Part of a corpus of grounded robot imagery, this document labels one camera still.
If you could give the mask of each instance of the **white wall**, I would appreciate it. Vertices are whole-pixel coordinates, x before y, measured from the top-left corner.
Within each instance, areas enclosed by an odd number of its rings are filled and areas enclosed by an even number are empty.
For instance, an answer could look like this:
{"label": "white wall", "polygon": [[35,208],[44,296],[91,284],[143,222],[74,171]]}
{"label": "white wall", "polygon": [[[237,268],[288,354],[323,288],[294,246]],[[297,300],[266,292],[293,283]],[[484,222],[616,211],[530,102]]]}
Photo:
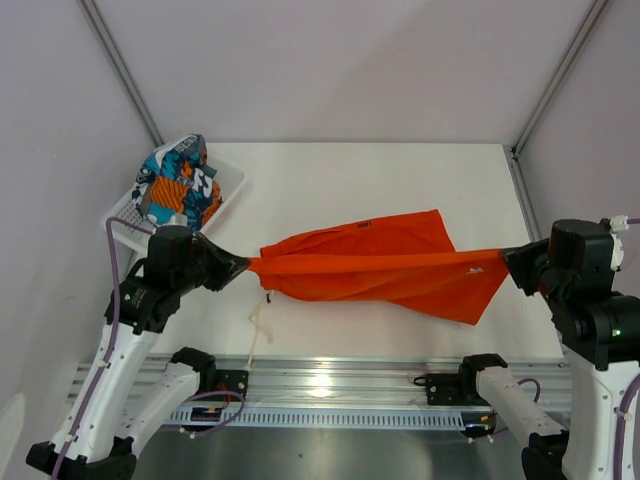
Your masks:
{"label": "white wall", "polygon": [[108,0],[167,137],[510,144],[592,0]]}
{"label": "white wall", "polygon": [[0,409],[15,393],[27,396],[25,428],[4,478],[42,478],[24,465],[27,449],[59,425],[108,303],[99,218],[151,148],[75,2],[4,2]]}
{"label": "white wall", "polygon": [[[553,220],[640,217],[640,3],[616,0],[525,148],[522,167],[543,232]],[[624,238],[628,258],[640,229]],[[617,287],[640,295],[640,258]]]}

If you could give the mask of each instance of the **orange cloth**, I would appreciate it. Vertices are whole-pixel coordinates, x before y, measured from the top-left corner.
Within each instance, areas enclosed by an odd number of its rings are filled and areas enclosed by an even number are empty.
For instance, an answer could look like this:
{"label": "orange cloth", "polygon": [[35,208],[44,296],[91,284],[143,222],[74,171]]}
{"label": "orange cloth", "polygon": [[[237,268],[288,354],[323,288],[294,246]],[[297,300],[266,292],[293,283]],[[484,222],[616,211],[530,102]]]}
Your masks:
{"label": "orange cloth", "polygon": [[437,210],[316,230],[264,247],[249,270],[307,301],[386,300],[475,325],[508,271],[499,249],[456,252]]}

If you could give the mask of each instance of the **plastic basket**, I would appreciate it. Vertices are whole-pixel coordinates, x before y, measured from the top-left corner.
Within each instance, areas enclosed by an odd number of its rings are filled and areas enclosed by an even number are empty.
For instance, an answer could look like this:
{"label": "plastic basket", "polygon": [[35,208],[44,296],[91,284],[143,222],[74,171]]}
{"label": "plastic basket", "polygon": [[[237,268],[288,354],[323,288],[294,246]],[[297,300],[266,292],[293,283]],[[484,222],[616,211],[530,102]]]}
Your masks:
{"label": "plastic basket", "polygon": [[[220,205],[220,208],[213,214],[213,216],[209,219],[207,223],[205,223],[200,229],[201,232],[206,233],[207,230],[211,228],[211,226],[219,220],[220,217],[225,213],[225,211],[229,208],[229,205],[233,202],[233,200],[238,195],[240,189],[246,183],[246,174],[230,165],[223,160],[209,157],[209,164],[215,168],[218,173],[216,174],[215,181],[220,185],[220,191],[222,192],[223,203]],[[134,225],[143,227],[147,230],[154,231],[155,227],[149,221],[144,219],[138,210],[133,204],[131,200],[131,190],[123,195],[123,197],[118,200],[111,210],[103,217],[102,226],[106,230],[106,221],[109,217],[118,217],[122,220],[126,220],[129,223]],[[129,248],[132,248],[136,252],[145,254],[147,253],[147,244],[149,243],[149,235],[145,235],[144,233],[140,233],[137,230],[133,230],[131,228],[125,227],[119,223],[113,223],[113,238],[120,243],[126,245]]]}

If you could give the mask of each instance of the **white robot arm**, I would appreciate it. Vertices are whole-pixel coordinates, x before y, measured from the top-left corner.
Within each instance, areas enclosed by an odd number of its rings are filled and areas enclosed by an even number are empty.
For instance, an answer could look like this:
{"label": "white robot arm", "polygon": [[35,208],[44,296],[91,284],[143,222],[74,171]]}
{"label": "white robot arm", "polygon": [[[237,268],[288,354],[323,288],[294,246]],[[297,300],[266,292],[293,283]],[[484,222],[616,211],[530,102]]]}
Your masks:
{"label": "white robot arm", "polygon": [[[219,291],[249,263],[187,227],[159,228],[148,257],[114,291],[98,352],[69,416],[51,442],[31,447],[27,463],[60,480],[132,478],[152,435],[185,400],[214,390],[216,376],[213,356],[184,348],[123,417],[142,362],[184,294],[199,286]],[[144,274],[137,276],[141,267]]]}
{"label": "white robot arm", "polygon": [[[635,478],[640,299],[611,289],[623,257],[617,233],[626,228],[626,217],[560,220],[550,238],[503,252],[517,286],[545,299],[567,347],[571,432],[524,394],[497,354],[465,357],[454,376],[465,401],[486,401],[504,420],[523,448],[528,480]],[[426,375],[427,388],[451,388],[445,375]]]}

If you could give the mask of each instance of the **cable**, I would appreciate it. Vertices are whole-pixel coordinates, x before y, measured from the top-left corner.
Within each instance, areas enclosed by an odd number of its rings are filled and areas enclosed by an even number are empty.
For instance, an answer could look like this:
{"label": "cable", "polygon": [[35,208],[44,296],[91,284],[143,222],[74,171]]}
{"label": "cable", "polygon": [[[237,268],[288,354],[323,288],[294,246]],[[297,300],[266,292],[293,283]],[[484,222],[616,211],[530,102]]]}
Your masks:
{"label": "cable", "polygon": [[[121,223],[122,225],[132,228],[134,230],[138,230],[142,233],[146,233],[151,235],[152,232],[146,230],[144,228],[138,227],[132,223],[129,223],[125,220],[122,220],[117,217],[109,217],[106,222],[107,229],[107,243],[109,244],[109,258],[111,260],[111,274],[113,277],[113,322],[111,323],[111,336],[109,337],[109,345],[105,351],[104,357],[102,358],[103,364],[109,364],[111,360],[111,356],[113,355],[113,349],[116,344],[116,340],[118,338],[118,325],[120,323],[120,275],[118,274],[118,261],[116,259],[116,244],[113,239],[113,226],[112,224]],[[104,366],[101,366],[96,371],[96,374],[91,379],[91,383],[89,383],[89,387],[87,388],[87,393],[85,393],[82,402],[80,402],[80,406],[78,407],[78,413],[76,414],[76,418],[73,420],[71,424],[71,428],[69,429],[69,434],[67,435],[67,440],[65,441],[60,453],[58,454],[58,459],[53,467],[53,471],[51,472],[51,480],[58,480],[58,475],[60,474],[60,469],[62,468],[62,462],[64,461],[67,453],[69,452],[69,448],[71,448],[71,442],[75,437],[78,428],[80,428],[80,422],[84,417],[87,408],[89,407],[89,402],[95,392],[100,379],[105,371]]]}
{"label": "cable", "polygon": [[540,400],[540,395],[542,394],[542,386],[540,385],[540,382],[533,377],[527,377],[523,378],[522,380],[518,380],[518,385],[524,385],[525,383],[533,383],[536,386],[536,395],[535,397],[533,397],[533,402],[538,403],[538,400]]}
{"label": "cable", "polygon": [[413,384],[416,387],[426,387],[427,386],[427,376],[421,375],[413,379]]}
{"label": "cable", "polygon": [[[227,388],[227,385],[224,382],[220,382],[218,385],[220,386],[221,390],[224,390],[225,392],[229,391],[229,389]],[[225,395],[222,409],[224,410],[225,408],[227,408],[230,403],[231,403],[231,395]]]}
{"label": "cable", "polygon": [[640,374],[633,379],[629,388],[622,396],[620,401],[620,407],[617,410],[618,419],[616,420],[616,435],[613,446],[613,480],[622,480],[622,460],[624,456],[624,434],[626,429],[627,419],[626,414],[629,412],[629,407],[634,397],[640,390]]}
{"label": "cable", "polygon": [[260,332],[264,333],[267,336],[267,342],[269,343],[269,345],[273,343],[273,330],[271,330],[271,328],[267,325],[260,324],[260,316],[262,315],[263,310],[271,304],[271,300],[273,299],[274,294],[275,292],[273,290],[269,290],[268,292],[266,292],[265,299],[262,301],[256,311],[253,312],[249,317],[249,320],[255,326],[255,332],[253,334],[253,341],[251,342],[251,349],[249,349],[249,359],[247,360],[245,366],[242,368],[243,370],[251,370],[251,367],[253,365],[253,356],[256,351],[258,336],[260,335]]}
{"label": "cable", "polygon": [[203,398],[208,398],[208,397],[212,397],[212,396],[217,396],[217,395],[223,395],[223,396],[230,396],[230,397],[235,397],[240,401],[240,408],[238,409],[238,411],[236,413],[234,413],[233,415],[231,415],[229,418],[227,418],[225,421],[220,422],[219,424],[208,428],[206,430],[203,430],[201,432],[193,432],[193,431],[189,431],[186,430],[184,427],[179,427],[179,428],[174,428],[174,427],[169,427],[169,428],[162,428],[160,429],[160,431],[162,432],[180,432],[180,433],[188,433],[189,436],[191,438],[196,438],[196,437],[204,437],[206,435],[209,435],[210,433],[216,432],[218,430],[220,430],[221,428],[226,427],[228,424],[230,424],[231,422],[233,422],[236,418],[238,418],[241,414],[242,411],[244,410],[244,406],[245,406],[245,399],[242,395],[240,395],[238,392],[234,392],[232,390],[216,390],[215,392],[205,392],[205,393],[199,393],[197,395],[194,395],[193,397],[188,398],[185,403],[187,402],[193,402],[196,400],[201,400]]}

